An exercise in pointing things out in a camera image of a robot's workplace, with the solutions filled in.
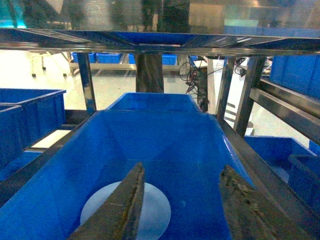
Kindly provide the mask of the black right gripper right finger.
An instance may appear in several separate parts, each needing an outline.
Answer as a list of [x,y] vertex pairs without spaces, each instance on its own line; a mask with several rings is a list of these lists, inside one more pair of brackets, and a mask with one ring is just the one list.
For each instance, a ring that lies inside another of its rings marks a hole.
[[313,236],[291,221],[231,166],[219,176],[224,216],[233,240],[311,240]]

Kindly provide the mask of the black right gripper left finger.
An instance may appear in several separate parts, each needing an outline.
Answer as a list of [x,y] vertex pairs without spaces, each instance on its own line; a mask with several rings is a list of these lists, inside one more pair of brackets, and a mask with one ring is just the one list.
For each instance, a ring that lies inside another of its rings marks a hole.
[[135,240],[145,189],[145,169],[138,162],[113,193],[69,240]]

